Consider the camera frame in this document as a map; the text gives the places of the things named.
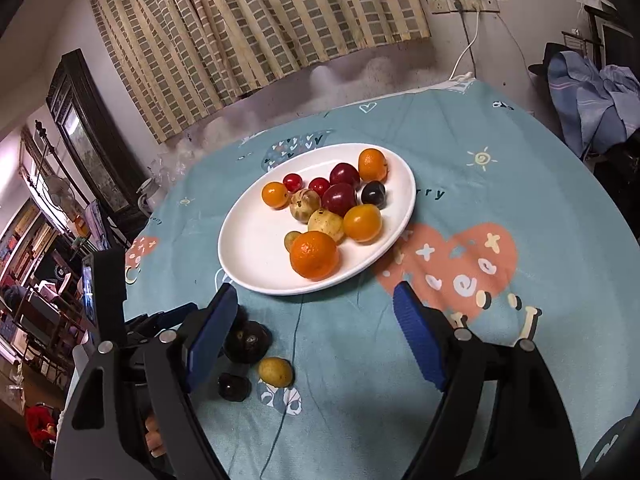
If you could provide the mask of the left hand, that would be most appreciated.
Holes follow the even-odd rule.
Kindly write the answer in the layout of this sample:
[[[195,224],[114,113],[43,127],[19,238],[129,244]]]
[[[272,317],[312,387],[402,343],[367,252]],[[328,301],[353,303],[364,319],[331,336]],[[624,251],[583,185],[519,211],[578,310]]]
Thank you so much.
[[[160,457],[166,454],[166,448],[164,447],[162,436],[160,435],[160,426],[156,417],[151,414],[145,419],[145,442],[149,452],[153,457]]]

